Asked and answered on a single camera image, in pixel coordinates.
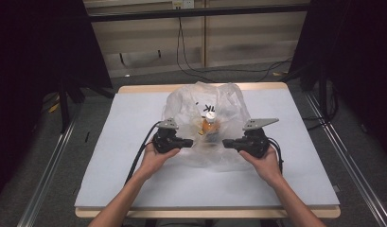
table edge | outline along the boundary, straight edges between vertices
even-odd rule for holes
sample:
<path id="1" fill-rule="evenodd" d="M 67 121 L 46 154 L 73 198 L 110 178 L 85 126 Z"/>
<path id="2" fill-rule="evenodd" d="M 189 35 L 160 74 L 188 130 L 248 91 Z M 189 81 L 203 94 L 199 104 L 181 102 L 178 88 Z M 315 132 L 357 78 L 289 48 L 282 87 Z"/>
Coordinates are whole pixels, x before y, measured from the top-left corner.
<path id="1" fill-rule="evenodd" d="M 225 83 L 209 83 L 214 86 L 221 86 Z M 150 93 L 150 92 L 173 92 L 186 84 L 161 84 L 161 85 L 131 85 L 122 86 L 118 93 Z M 253 83 L 236 83 L 240 90 L 259 90 L 259 89 L 288 89 L 284 82 L 253 82 Z"/>
<path id="2" fill-rule="evenodd" d="M 339 205 L 309 207 L 318 218 L 337 218 L 341 214 Z M 100 208 L 76 207 L 79 218 L 94 218 Z M 259 209 L 183 209 L 178 210 L 131 210 L 127 218 L 287 218 L 287 212 L 281 208 Z"/>

plastic bag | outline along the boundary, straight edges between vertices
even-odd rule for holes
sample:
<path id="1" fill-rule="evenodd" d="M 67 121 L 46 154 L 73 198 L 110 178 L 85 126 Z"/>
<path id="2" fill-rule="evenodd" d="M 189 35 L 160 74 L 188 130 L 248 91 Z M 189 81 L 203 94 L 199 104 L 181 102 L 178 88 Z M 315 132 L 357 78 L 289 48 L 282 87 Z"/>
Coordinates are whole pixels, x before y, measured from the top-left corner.
<path id="1" fill-rule="evenodd" d="M 219 123 L 216 137 L 201 135 L 202 122 L 208 112 L 215 112 Z M 173 117 L 179 126 L 177 136 L 194 141 L 192 148 L 183 148 L 177 159 L 184 165 L 217 171 L 247 169 L 250 165 L 235 149 L 224 148 L 223 139 L 241 138 L 243 126 L 250 119 L 243 94 L 235 84 L 219 87 L 197 82 L 186 85 L 167 98 L 163 119 Z"/>

hand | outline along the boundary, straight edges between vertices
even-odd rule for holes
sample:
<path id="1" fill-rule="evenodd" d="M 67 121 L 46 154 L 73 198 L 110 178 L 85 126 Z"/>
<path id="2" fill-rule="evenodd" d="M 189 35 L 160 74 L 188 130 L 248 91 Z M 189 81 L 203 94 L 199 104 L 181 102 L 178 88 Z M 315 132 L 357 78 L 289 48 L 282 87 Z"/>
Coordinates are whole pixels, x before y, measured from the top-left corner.
<path id="1" fill-rule="evenodd" d="M 164 162 L 175 156 L 180 151 L 179 148 L 170 150 L 167 153 L 159 153 L 152 143 L 146 145 L 144 157 L 141 166 L 136 173 L 143 174 L 146 179 L 149 179 L 152 174 L 158 171 L 163 166 Z"/>
<path id="2" fill-rule="evenodd" d="M 245 150 L 241 150 L 239 154 L 255 167 L 257 174 L 267 182 L 271 187 L 274 187 L 278 181 L 282 179 L 281 171 L 279 170 L 276 151 L 272 146 L 269 146 L 267 152 L 261 159 L 255 158 Z"/>

black cable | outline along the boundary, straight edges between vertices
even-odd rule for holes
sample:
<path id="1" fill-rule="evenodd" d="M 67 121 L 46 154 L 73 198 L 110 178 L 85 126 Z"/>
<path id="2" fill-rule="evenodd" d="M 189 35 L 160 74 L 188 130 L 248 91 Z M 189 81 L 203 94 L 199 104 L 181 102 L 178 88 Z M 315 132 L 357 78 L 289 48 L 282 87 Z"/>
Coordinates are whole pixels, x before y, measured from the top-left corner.
<path id="1" fill-rule="evenodd" d="M 178 32 L 178 45 L 176 47 L 176 63 L 178 64 L 178 67 L 181 69 L 182 72 L 184 72 L 185 74 L 189 75 L 189 76 L 192 76 L 192 77 L 196 77 L 196 78 L 200 78 L 200 79 L 205 79 L 205 80 L 208 80 L 210 82 L 213 82 L 213 83 L 216 83 L 214 80 L 212 79 L 208 79 L 208 78 L 205 78 L 205 77 L 202 77 L 202 76 L 199 76 L 199 75 L 195 75 L 195 74 L 190 74 L 190 73 L 187 73 L 182 67 L 181 65 L 179 64 L 179 40 L 180 40 L 180 37 L 181 37 L 181 33 L 182 33 L 182 42 L 183 42 L 183 46 L 184 46 L 184 54 L 185 54 L 185 41 L 184 41 L 184 32 L 182 31 L 182 24 L 181 24 L 181 18 L 179 18 L 179 32 Z"/>
<path id="2" fill-rule="evenodd" d="M 337 95 L 337 91 L 336 91 L 335 87 L 332 87 L 332 94 L 331 94 L 329 99 L 330 99 L 329 108 L 330 108 L 331 113 L 328 116 L 321 116 L 321 117 L 308 116 L 308 117 L 302 118 L 303 120 L 323 120 L 324 121 L 318 125 L 315 125 L 313 127 L 308 128 L 308 131 L 312 131 L 312 130 L 315 130 L 321 126 L 325 126 L 328 122 L 331 122 L 332 119 L 337 114 L 337 112 L 339 110 L 339 102 L 338 102 L 338 95 Z"/>
<path id="3" fill-rule="evenodd" d="M 282 64 L 287 63 L 287 62 L 290 62 L 290 59 L 291 59 L 291 58 L 288 58 L 288 59 L 286 59 L 285 61 L 278 61 L 278 62 L 272 64 L 272 65 L 267 69 L 266 75 L 264 75 L 260 80 L 258 80 L 258 81 L 256 81 L 256 82 L 260 82 L 261 80 L 265 79 L 265 78 L 268 76 L 268 74 L 270 73 L 270 70 L 276 69 L 277 67 L 281 66 Z"/>
<path id="4" fill-rule="evenodd" d="M 279 170 L 281 171 L 281 174 L 282 174 L 282 164 L 284 163 L 284 160 L 282 160 L 281 148 L 279 147 L 278 143 L 274 139 L 272 139 L 270 137 L 268 137 L 268 139 L 269 139 L 270 144 L 273 145 L 273 147 L 276 149 L 276 152 L 278 153 L 278 166 L 279 166 Z"/>
<path id="5" fill-rule="evenodd" d="M 152 131 L 154 130 L 154 128 L 160 123 L 161 121 L 158 121 L 157 123 L 155 123 L 149 133 L 147 134 L 146 138 L 144 139 L 143 141 L 143 144 L 141 145 L 139 151 L 137 151 L 137 154 L 136 154 L 136 157 L 134 157 L 134 161 L 133 161 L 133 164 L 132 164 L 132 167 L 131 167 L 131 170 L 129 171 L 129 174 L 128 174 L 128 178 L 126 178 L 126 181 L 125 181 L 125 184 L 131 179 L 133 173 L 134 173 L 134 170 L 136 169 L 136 165 L 137 165 L 137 162 L 139 161 L 140 159 L 140 156 L 143 152 L 143 150 L 146 148 L 146 145 L 148 145 L 149 143 L 146 144 L 147 140 L 149 139 Z"/>
<path id="6" fill-rule="evenodd" d="M 197 70 L 197 69 L 194 69 L 190 66 L 190 64 L 188 63 L 187 61 L 187 58 L 186 58 L 186 53 L 185 53 L 185 36 L 184 36 L 184 30 L 182 28 L 182 21 L 181 21 L 181 18 L 179 18 L 179 33 L 178 33 L 178 48 L 177 48 L 177 63 L 178 63 L 178 66 L 179 68 L 186 74 L 188 74 L 186 71 L 184 71 L 182 69 L 182 67 L 180 66 L 179 64 L 179 57 L 178 57 L 178 51 L 179 51 L 179 39 L 180 39 L 180 36 L 182 35 L 182 45 L 183 45 L 183 51 L 184 51 L 184 58 L 185 58 L 185 62 L 186 62 L 186 65 L 187 67 L 194 71 L 194 72 L 197 72 L 197 73 L 210 73 L 210 72 L 247 72 L 247 73 L 262 73 L 262 72 L 267 72 L 267 74 L 260 80 L 258 80 L 257 82 L 260 82 L 261 80 L 263 80 L 265 77 L 268 76 L 268 74 L 270 73 L 270 70 L 272 69 L 275 69 L 279 66 L 281 66 L 283 63 L 287 63 L 287 62 L 291 62 L 291 59 L 292 57 L 284 60 L 284 61 L 278 61 L 278 62 L 275 62 L 274 64 L 272 64 L 268 69 L 262 69 L 262 70 L 246 70 L 246 69 L 208 69 L 208 70 Z M 190 76 L 193 76 L 193 77 L 199 77 L 199 78 L 202 78 L 198 75 L 192 75 L 192 74 L 188 74 Z"/>

metal frame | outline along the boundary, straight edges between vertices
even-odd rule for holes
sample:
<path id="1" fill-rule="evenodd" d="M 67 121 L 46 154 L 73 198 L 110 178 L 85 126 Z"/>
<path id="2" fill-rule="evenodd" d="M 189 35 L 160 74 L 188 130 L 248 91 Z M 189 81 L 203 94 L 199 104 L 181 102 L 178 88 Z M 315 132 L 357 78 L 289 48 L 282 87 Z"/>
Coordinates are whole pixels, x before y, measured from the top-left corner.
<path id="1" fill-rule="evenodd" d="M 52 179 L 54 177 L 57 166 L 61 160 L 63 151 L 66 148 L 67 142 L 72 134 L 73 129 L 75 128 L 76 120 L 79 118 L 80 110 L 82 104 L 77 104 L 75 108 L 75 113 L 72 117 L 72 120 L 67 127 L 66 131 L 61 134 L 57 146 L 55 146 L 54 152 L 48 162 L 48 165 L 45 168 L 43 177 L 40 179 L 39 184 L 37 185 L 36 190 L 34 191 L 33 197 L 28 202 L 25 212 L 22 214 L 21 219 L 19 220 L 18 227 L 23 226 L 33 226 L 34 221 L 40 211 L 40 208 L 43 204 L 48 188 L 51 185 Z"/>
<path id="2" fill-rule="evenodd" d="M 370 211 L 373 213 L 379 226 L 387 226 L 387 211 L 385 210 L 384 205 L 377 196 L 376 192 L 364 178 L 361 170 L 356 165 L 341 137 L 335 131 L 332 124 L 330 122 L 324 121 L 323 114 L 319 110 L 320 104 L 316 97 L 312 93 L 307 93 L 306 98 L 308 99 L 308 103 L 310 104 L 311 109 L 320 118 L 319 121 L 323 125 L 326 135 L 334 146 L 334 149 L 337 151 L 338 156 L 340 156 L 341 161 L 343 162 L 343 165 L 352 178 L 353 183 L 363 196 L 364 201 L 368 205 Z"/>

